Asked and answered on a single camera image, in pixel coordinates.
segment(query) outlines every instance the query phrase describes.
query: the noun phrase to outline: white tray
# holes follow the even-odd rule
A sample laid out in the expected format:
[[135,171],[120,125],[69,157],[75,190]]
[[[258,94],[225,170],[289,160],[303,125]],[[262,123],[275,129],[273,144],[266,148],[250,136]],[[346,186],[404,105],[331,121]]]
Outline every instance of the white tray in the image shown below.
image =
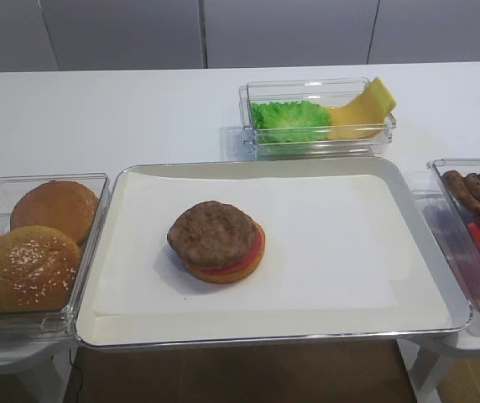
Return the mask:
[[[210,285],[166,242],[197,202],[261,223],[258,269]],[[399,170],[372,157],[125,170],[91,266],[78,339],[156,347],[455,332],[470,306]]]

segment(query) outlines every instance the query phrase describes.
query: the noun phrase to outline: green lettuce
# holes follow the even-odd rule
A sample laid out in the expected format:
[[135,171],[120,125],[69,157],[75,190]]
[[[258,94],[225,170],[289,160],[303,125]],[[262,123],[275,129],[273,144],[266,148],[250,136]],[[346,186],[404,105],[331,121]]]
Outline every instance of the green lettuce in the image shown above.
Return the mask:
[[294,143],[326,139],[326,133],[318,133],[313,127],[330,126],[327,109],[316,103],[270,102],[252,103],[253,125],[256,129],[279,129],[259,134],[259,143]]

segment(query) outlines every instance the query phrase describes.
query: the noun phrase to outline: white countertop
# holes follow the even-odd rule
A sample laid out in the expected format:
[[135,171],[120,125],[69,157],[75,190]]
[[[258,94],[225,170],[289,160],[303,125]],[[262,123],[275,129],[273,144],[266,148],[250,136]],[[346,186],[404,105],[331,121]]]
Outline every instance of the white countertop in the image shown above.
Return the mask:
[[[480,63],[193,71],[0,73],[0,176],[106,172],[228,160],[249,81],[380,76],[398,102],[385,158],[404,175],[439,158],[480,158]],[[459,333],[465,348],[480,338]]]

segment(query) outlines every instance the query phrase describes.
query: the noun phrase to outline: white cabinet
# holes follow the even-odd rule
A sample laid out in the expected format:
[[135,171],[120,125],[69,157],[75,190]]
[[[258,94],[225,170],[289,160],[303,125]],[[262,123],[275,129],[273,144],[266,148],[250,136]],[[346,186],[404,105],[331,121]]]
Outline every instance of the white cabinet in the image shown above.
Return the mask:
[[480,60],[480,0],[380,0],[369,63]]
[[378,0],[205,0],[209,67],[367,62]]
[[37,0],[0,0],[0,71],[57,70]]
[[41,0],[61,70],[203,67],[197,0]]

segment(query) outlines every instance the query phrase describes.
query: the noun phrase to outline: clear plastic container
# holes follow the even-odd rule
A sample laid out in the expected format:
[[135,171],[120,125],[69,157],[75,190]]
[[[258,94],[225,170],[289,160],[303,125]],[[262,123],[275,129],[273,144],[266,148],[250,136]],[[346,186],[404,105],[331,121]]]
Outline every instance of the clear plastic container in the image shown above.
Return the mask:
[[[341,107],[361,94],[369,84],[366,78],[310,81],[251,82],[240,88],[240,110],[243,121],[243,141],[247,152],[256,160],[325,157],[340,155],[381,155],[392,141],[396,127],[389,114],[380,124],[323,126],[310,128],[257,129],[253,124],[251,105],[269,102],[309,101],[323,107]],[[357,139],[327,140],[338,133],[353,132]],[[317,141],[280,142],[274,139],[287,136],[323,138]]]
[[480,311],[480,250],[467,227],[473,218],[441,178],[448,170],[457,170],[463,176],[479,173],[480,160],[436,160],[428,167],[432,173],[430,189],[418,203],[461,288]]
[[48,181],[77,181],[99,198],[89,237],[83,249],[80,268],[66,305],[59,311],[0,313],[0,338],[61,338],[72,333],[71,323],[79,306],[87,272],[102,221],[109,203],[106,174],[18,176],[0,178],[0,235],[10,231],[10,217],[16,203],[29,191]]

